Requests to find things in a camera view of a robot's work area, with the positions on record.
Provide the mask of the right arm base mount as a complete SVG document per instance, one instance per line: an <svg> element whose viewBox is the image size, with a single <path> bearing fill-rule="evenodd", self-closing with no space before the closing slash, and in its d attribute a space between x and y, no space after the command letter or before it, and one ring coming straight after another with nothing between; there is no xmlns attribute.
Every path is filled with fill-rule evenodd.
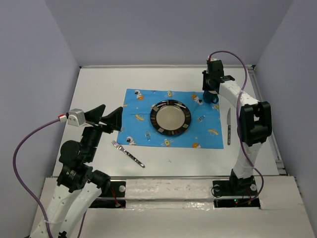
<svg viewBox="0 0 317 238"><path fill-rule="evenodd" d="M250 185L243 186L237 190L232 190L228 180L215 180L212 182L211 194L214 197L215 208L240 208L257 207L260 208L260 200L253 198L258 193L255 180Z"/></svg>

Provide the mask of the blue space-print cloth placemat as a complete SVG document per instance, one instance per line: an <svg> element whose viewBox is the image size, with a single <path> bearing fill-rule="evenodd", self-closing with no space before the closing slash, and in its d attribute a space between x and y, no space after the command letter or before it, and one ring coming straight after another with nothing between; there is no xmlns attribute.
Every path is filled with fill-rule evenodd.
<svg viewBox="0 0 317 238"><path fill-rule="evenodd" d="M151 123L151 111L168 100L183 104L182 111L191 114L191 123L181 135L161 134ZM205 103L201 92L127 89L117 141L124 145L223 149L219 104Z"/></svg>

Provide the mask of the teal mug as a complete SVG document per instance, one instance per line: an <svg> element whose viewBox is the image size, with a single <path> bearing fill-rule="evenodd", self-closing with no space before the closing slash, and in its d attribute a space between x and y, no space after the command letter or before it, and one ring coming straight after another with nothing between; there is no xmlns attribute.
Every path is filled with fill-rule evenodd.
<svg viewBox="0 0 317 238"><path fill-rule="evenodd" d="M203 100L207 104L217 104L219 97L216 91L204 91Z"/></svg>

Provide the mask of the steel fork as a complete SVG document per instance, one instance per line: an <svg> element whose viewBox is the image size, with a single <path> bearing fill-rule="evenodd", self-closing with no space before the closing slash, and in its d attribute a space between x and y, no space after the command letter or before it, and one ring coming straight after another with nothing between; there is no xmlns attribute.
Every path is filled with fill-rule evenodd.
<svg viewBox="0 0 317 238"><path fill-rule="evenodd" d="M129 158L131 158L134 162L136 162L139 166L142 168L145 168L145 165L139 161L136 157L134 157L131 153L129 153L124 147L119 144L117 141L113 140L111 142L115 148L117 148L119 151L123 152L125 155L127 155Z"/></svg>

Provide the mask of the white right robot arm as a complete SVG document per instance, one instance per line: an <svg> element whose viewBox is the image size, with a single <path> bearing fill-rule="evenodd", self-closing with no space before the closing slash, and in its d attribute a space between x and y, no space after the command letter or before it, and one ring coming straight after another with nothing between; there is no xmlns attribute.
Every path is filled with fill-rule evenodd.
<svg viewBox="0 0 317 238"><path fill-rule="evenodd" d="M204 102L216 104L222 96L235 107L240 140L240 151L229 179L214 181L212 191L215 197L241 196L255 185L255 161L261 146L272 134L271 106L250 96L232 76L225 75L219 59L207 60L203 91Z"/></svg>

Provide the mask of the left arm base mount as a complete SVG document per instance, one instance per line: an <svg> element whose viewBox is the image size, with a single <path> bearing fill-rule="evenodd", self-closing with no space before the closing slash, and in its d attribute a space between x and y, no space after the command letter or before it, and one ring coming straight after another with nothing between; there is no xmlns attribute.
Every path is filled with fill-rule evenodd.
<svg viewBox="0 0 317 238"><path fill-rule="evenodd" d="M126 181L115 180L111 181L110 187L107 191L95 199L89 208L105 208L117 209L125 208Z"/></svg>

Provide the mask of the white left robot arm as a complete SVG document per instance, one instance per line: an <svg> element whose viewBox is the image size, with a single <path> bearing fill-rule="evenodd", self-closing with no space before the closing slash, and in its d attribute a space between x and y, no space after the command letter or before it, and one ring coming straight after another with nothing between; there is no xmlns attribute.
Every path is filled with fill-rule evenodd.
<svg viewBox="0 0 317 238"><path fill-rule="evenodd" d="M103 133L122 127L123 108L104 116L105 105L90 111L72 109L59 117L61 122L83 127L80 141L68 140L60 148L62 169L53 197L43 218L31 233L32 238L68 238L80 218L99 196L109 192L110 176L88 164L94 159Z"/></svg>

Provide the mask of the black rimmed dinner plate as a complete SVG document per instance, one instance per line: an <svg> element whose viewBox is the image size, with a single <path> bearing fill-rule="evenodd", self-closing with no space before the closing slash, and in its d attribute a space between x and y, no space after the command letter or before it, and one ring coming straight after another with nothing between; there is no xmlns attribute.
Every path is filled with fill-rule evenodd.
<svg viewBox="0 0 317 238"><path fill-rule="evenodd" d="M164 100L154 105L150 112L152 127L165 136L180 136L191 124L189 108L178 100Z"/></svg>

